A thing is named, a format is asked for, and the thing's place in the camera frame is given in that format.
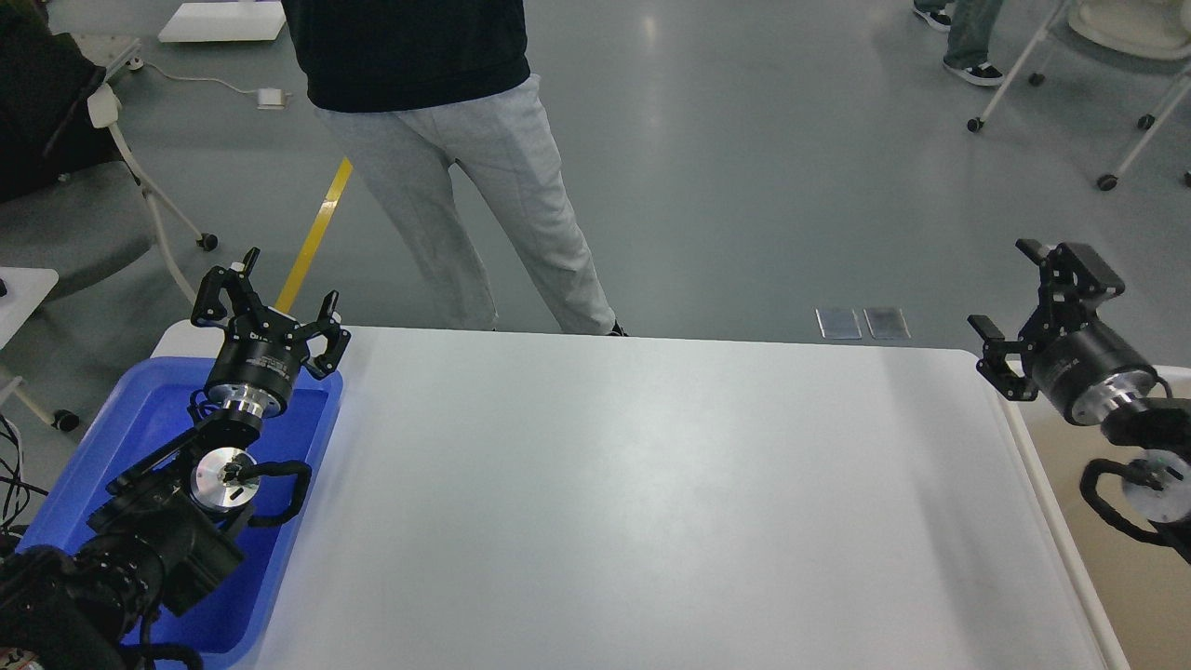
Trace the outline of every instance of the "chair leg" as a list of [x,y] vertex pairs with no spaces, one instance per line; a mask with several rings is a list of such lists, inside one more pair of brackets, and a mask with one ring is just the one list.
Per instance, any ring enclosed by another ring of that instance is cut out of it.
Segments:
[[1000,102],[1000,99],[1005,95],[1005,90],[1008,90],[1009,86],[1014,82],[1015,79],[1017,79],[1017,74],[1022,70],[1022,67],[1025,64],[1025,61],[1029,60],[1030,54],[1039,44],[1042,43],[1043,39],[1046,39],[1047,33],[1050,32],[1050,25],[1055,21],[1055,19],[1059,18],[1059,14],[1061,14],[1064,10],[1066,10],[1066,7],[1067,7],[1066,1],[1059,2],[1059,6],[1055,8],[1054,13],[1050,14],[1050,17],[1046,21],[1043,21],[1042,25],[1040,25],[1039,29],[1034,32],[1034,37],[1031,37],[1029,44],[1025,45],[1025,50],[1022,51],[1022,55],[1017,57],[1017,62],[1015,62],[1014,67],[1009,69],[1009,74],[1005,75],[1005,81],[1000,82],[1000,86],[997,87],[997,92],[993,93],[992,95],[992,100],[989,100],[989,106],[986,106],[984,111],[980,112],[980,115],[975,117],[974,119],[968,119],[967,123],[968,130],[971,130],[972,132],[980,132],[980,129],[984,127],[984,124],[989,121],[989,117],[992,115],[992,111],[997,108],[997,105]]
[[[1174,108],[1179,106],[1179,102],[1183,101],[1183,98],[1186,96],[1189,90],[1191,90],[1191,76],[1180,76],[1177,83],[1178,83],[1177,87],[1172,87],[1170,90],[1167,90],[1167,94],[1164,95],[1164,100],[1165,99],[1170,100],[1166,107],[1161,109],[1154,109],[1158,111],[1159,113],[1156,114],[1153,125],[1151,125],[1149,129],[1146,130],[1146,134],[1143,134],[1141,139],[1137,140],[1133,150],[1129,151],[1129,154],[1124,157],[1123,161],[1121,161],[1121,164],[1118,164],[1114,171],[1103,175],[1100,176],[1099,180],[1097,180],[1097,184],[1100,187],[1102,190],[1109,189],[1104,188],[1104,186],[1109,183],[1109,180],[1105,177],[1112,177],[1111,183],[1114,186],[1116,184],[1116,177],[1120,177],[1122,174],[1125,173],[1125,170],[1129,169],[1129,165],[1133,164],[1133,161],[1137,157],[1137,155],[1141,154],[1141,150],[1146,148],[1146,144],[1148,144],[1149,140],[1154,138],[1154,134],[1158,133],[1158,130],[1162,126],[1164,123],[1166,123],[1166,119],[1170,118],[1171,112],[1173,112]],[[1177,93],[1174,95],[1171,95],[1171,93],[1174,92],[1176,88]]]
[[166,268],[169,269],[169,274],[174,277],[174,283],[182,290],[186,295],[187,301],[192,305],[197,298],[194,292],[194,286],[186,280],[186,275],[182,274],[182,268],[177,267],[177,261],[174,259],[174,252],[169,248],[169,239],[166,238],[166,226],[161,221],[161,211],[157,208],[157,194],[151,190],[143,192],[145,205],[149,206],[149,217],[152,219],[154,231],[157,233],[157,246],[161,248],[161,255],[166,259]]
[[127,142],[125,142],[124,133],[120,132],[119,126],[112,124],[111,126],[108,126],[108,130],[112,132],[112,139],[116,140],[116,146],[117,149],[119,149],[120,156],[124,158],[124,162],[127,163],[129,169],[132,170],[132,174],[137,177],[137,181],[141,182],[141,189],[156,194],[161,199],[162,203],[166,205],[166,208],[168,208],[170,213],[177,217],[179,220],[186,224],[186,226],[189,227],[192,232],[194,232],[195,242],[200,246],[202,246],[205,237],[204,232],[199,230],[199,226],[194,225],[194,221],[192,221],[189,217],[183,214],[182,211],[177,208],[174,201],[170,200],[168,195],[166,195],[166,192],[162,190],[160,186],[157,186],[157,182],[149,176],[149,173],[146,173],[144,168],[141,167],[141,163],[138,163],[137,159],[132,157],[132,150],[129,148]]
[[177,208],[176,205],[169,199],[166,193],[157,186],[157,183],[149,176],[149,174],[141,167],[141,163],[132,156],[132,150],[129,148],[127,142],[124,140],[124,133],[120,132],[119,126],[114,123],[107,127],[112,133],[112,139],[116,142],[117,149],[120,151],[120,156],[124,162],[129,165],[132,175],[137,177],[141,182],[141,195],[145,200],[145,205],[149,207],[149,218],[152,220],[154,232],[157,236],[157,246],[161,248],[161,255],[166,259],[166,268],[169,269],[170,276],[174,277],[174,282],[186,295],[187,301],[194,303],[195,292],[194,286],[187,281],[186,275],[182,274],[182,269],[177,265],[177,261],[174,258],[174,252],[169,246],[169,239],[166,237],[166,225],[162,223],[161,209],[157,206],[157,201],[161,200],[162,203],[179,218],[182,223],[188,225],[195,234],[195,242],[206,250],[214,248],[214,236],[206,234],[199,231],[198,226]]
[[0,389],[0,405],[7,400],[8,395],[12,394],[17,396],[17,400],[29,408],[29,412],[33,413],[37,419],[42,420],[43,424],[50,428],[62,431],[63,433],[69,433],[79,427],[79,417],[75,413],[60,409],[54,413],[46,411],[40,403],[38,403],[33,397],[21,389],[25,381],[17,377],[7,368],[0,365],[0,375],[10,380],[8,384]]
[[1054,44],[1050,44],[1049,49],[1047,49],[1042,55],[1042,60],[1029,76],[1030,86],[1042,86],[1042,82],[1046,81],[1046,75],[1043,73],[1050,67],[1050,61],[1054,60],[1054,55],[1059,50],[1054,46]]
[[1186,84],[1185,80],[1187,77],[1191,77],[1191,69],[1183,70],[1181,73],[1179,73],[1178,76],[1174,77],[1173,81],[1171,81],[1171,84],[1166,87],[1166,90],[1162,92],[1162,96],[1158,99],[1158,102],[1154,104],[1153,108],[1151,108],[1146,113],[1146,115],[1137,119],[1139,130],[1149,130],[1151,127],[1153,127],[1154,121],[1158,119],[1158,117],[1161,115],[1162,111],[1166,109],[1167,105],[1172,104],[1171,102],[1172,98],[1174,98],[1173,104],[1176,105],[1178,104],[1178,99],[1183,96],[1183,93],[1179,93],[1178,90],[1181,86]]

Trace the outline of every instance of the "blue plastic tray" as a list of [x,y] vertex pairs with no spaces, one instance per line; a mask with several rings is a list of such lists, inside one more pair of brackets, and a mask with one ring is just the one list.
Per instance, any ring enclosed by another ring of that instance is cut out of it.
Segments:
[[[94,537],[87,518],[110,500],[104,487],[120,472],[192,426],[186,413],[191,394],[202,388],[213,361],[157,358],[126,372],[99,412],[95,424],[54,486],[18,551],[52,545],[74,553]],[[305,461],[314,470],[326,451],[339,412],[343,381],[299,377],[289,408],[264,420],[261,439],[249,453],[257,462]],[[260,514],[276,514],[289,503],[293,477],[264,478],[255,499]],[[202,655],[207,670],[224,670],[260,638],[276,600],[303,515],[280,528],[245,528],[236,544],[244,563],[218,589],[182,618],[162,609],[154,625],[155,643],[179,643]],[[133,631],[127,644],[137,643]],[[181,668],[158,662],[158,668]]]

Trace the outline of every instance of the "silver metal flange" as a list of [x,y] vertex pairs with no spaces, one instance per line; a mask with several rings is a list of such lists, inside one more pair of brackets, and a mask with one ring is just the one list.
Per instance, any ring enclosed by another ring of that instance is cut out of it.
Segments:
[[1153,390],[1156,381],[1145,370],[1118,372],[1084,392],[1071,408],[1080,426],[1096,426],[1112,411],[1137,402]]
[[257,419],[281,414],[281,403],[273,394],[248,384],[220,384],[207,392],[207,397],[223,409],[245,412]]
[[244,450],[220,447],[199,461],[191,475],[191,496],[199,507],[207,512],[225,513],[243,507],[261,486],[261,480],[254,477],[239,482],[231,477],[236,469],[256,465],[256,462]]
[[1146,450],[1142,469],[1151,474],[1161,491],[1124,481],[1124,497],[1142,516],[1158,524],[1178,524],[1191,519],[1191,467],[1164,450]]

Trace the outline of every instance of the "gray sweatpants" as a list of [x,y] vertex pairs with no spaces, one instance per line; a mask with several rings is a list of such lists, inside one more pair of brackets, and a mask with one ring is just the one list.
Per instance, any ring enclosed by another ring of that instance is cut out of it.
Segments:
[[406,112],[316,109],[410,246],[449,327],[491,330],[484,262],[460,225],[448,168],[479,188],[563,332],[606,334],[616,314],[562,184],[538,76],[479,100]]

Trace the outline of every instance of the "white power adapter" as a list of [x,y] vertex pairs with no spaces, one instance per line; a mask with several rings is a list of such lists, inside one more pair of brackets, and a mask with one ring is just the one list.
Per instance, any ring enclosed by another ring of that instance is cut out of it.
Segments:
[[286,108],[286,92],[280,88],[257,88],[257,109],[283,109]]

